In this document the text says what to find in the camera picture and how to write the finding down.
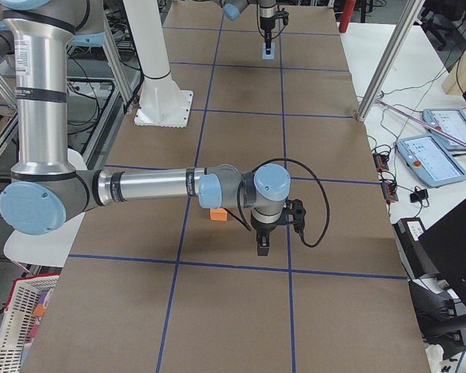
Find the red fire extinguisher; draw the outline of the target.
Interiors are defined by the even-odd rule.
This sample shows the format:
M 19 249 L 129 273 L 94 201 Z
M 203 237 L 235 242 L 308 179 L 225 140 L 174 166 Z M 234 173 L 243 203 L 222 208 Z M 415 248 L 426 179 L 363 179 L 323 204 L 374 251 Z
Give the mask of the red fire extinguisher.
M 339 22 L 339 32 L 345 33 L 348 29 L 348 25 L 352 18 L 352 14 L 355 8 L 356 0 L 346 0 L 343 13 Z

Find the light blue foam block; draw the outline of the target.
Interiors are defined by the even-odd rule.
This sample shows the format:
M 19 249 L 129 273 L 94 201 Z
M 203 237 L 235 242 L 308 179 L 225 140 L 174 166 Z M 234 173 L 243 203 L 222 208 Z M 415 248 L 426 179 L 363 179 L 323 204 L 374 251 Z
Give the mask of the light blue foam block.
M 266 43 L 262 44 L 262 59 L 273 60 L 276 57 L 276 44 L 271 43 L 269 46 Z

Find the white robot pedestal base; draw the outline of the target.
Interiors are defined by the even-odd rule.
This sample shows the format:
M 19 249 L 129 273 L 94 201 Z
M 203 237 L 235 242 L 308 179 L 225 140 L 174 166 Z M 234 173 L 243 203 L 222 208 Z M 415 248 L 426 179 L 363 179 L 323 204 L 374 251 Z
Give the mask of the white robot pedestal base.
M 172 77 L 158 3 L 129 0 L 123 5 L 144 76 L 135 124 L 183 128 L 193 92 L 181 90 Z

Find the white plastic chair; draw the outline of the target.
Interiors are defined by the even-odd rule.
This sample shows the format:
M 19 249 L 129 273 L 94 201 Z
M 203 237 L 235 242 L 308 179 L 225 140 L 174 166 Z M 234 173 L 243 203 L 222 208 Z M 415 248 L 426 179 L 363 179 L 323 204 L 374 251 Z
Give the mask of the white plastic chair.
M 68 161 L 66 148 L 42 149 L 22 145 L 19 161 L 11 168 L 12 182 L 0 194 L 0 214 L 14 233 L 4 248 L 18 262 L 62 267 L 75 237 L 69 222 L 82 214 L 91 192 L 85 165 Z

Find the near teach pendant tablet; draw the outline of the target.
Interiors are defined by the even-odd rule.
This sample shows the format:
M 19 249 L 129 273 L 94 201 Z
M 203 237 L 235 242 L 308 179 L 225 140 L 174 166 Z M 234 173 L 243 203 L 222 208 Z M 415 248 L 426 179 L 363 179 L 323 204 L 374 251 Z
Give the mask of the near teach pendant tablet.
M 466 171 L 432 135 L 403 138 L 396 146 L 406 165 L 428 187 L 466 180 Z

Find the teach pendant tablet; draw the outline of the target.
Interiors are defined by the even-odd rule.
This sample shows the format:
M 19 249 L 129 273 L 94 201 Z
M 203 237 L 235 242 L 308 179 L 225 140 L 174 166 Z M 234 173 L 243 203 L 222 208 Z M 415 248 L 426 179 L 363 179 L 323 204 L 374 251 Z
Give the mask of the teach pendant tablet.
M 406 165 L 428 187 L 466 180 L 466 171 L 432 135 L 403 138 L 396 146 Z
M 423 120 L 438 131 L 466 143 L 466 114 L 461 109 L 425 109 Z

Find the far teach pendant tablet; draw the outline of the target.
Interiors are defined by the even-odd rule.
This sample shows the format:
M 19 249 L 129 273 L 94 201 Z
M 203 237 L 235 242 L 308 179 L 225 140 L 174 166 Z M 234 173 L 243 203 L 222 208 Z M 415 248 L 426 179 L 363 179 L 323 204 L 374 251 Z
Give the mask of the far teach pendant tablet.
M 461 109 L 425 109 L 423 120 L 438 131 L 466 143 L 466 114 Z

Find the black monitor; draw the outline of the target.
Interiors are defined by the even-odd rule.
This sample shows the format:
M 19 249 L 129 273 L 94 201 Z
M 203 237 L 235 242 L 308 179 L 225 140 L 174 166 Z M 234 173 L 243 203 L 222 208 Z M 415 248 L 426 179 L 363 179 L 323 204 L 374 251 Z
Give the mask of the black monitor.
M 439 275 L 466 305 L 466 198 L 425 230 L 419 242 Z

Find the aluminium frame post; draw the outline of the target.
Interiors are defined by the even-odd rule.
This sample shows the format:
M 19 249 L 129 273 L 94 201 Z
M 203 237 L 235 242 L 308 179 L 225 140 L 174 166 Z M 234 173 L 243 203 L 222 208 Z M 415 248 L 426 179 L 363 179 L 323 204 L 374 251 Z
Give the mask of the aluminium frame post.
M 381 87 L 391 70 L 391 66 L 398 56 L 405 39 L 409 35 L 409 31 L 416 21 L 424 2 L 424 0 L 407 1 L 404 11 L 391 34 L 388 44 L 384 49 L 384 53 L 378 62 L 367 90 L 360 102 L 356 112 L 356 119 L 358 121 L 364 122 L 370 112 L 370 109 L 377 98 L 377 94 L 381 90 Z

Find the white perforated plastic basket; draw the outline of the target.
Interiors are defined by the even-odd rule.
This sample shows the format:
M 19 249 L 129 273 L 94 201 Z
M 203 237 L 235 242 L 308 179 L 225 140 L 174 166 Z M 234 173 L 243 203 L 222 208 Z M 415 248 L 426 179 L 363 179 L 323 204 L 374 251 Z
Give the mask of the white perforated plastic basket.
M 40 324 L 37 306 L 57 284 L 58 274 L 40 274 L 14 280 L 0 327 L 0 372 L 19 372 Z

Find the orange foam block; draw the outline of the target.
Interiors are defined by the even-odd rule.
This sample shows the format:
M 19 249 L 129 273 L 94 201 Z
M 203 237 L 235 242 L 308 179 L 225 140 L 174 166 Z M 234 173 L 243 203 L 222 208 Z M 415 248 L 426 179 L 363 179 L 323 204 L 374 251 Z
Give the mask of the orange foam block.
M 227 221 L 228 212 L 224 208 L 211 208 L 210 219 L 211 221 Z

